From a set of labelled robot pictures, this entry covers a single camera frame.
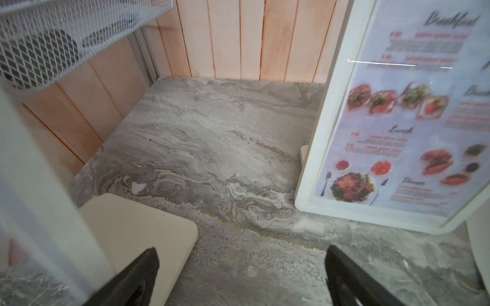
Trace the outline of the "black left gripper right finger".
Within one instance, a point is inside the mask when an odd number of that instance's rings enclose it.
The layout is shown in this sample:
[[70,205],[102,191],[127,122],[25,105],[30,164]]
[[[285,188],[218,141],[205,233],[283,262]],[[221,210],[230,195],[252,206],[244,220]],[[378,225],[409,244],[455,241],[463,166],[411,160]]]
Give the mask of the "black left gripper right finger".
[[333,305],[404,305],[335,245],[325,255],[325,271]]

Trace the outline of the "white menu holder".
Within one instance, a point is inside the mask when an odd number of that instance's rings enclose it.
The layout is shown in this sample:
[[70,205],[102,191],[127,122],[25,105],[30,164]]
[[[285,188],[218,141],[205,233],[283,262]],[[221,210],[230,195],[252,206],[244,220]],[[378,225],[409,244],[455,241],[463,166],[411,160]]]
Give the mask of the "white menu holder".
[[160,267],[149,305],[165,304],[198,238],[194,222],[110,193],[77,208],[6,93],[1,227],[81,305],[152,247]]
[[466,224],[475,264],[489,293],[489,201],[477,209]]
[[296,196],[441,235],[489,200],[489,2],[349,1]]

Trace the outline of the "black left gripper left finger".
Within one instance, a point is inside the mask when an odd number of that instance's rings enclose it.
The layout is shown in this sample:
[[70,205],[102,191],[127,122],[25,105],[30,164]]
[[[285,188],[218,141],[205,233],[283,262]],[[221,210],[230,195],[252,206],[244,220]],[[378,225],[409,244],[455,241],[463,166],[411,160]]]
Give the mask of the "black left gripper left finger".
[[149,305],[159,267],[157,250],[154,247],[145,250],[84,306]]

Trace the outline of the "special menu sheet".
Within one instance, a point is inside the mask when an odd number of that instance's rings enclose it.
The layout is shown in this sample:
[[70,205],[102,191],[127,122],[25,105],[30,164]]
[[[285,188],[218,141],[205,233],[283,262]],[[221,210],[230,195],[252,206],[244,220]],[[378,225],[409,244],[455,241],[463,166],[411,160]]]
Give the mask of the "special menu sheet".
[[489,182],[489,2],[378,1],[314,192],[449,218]]

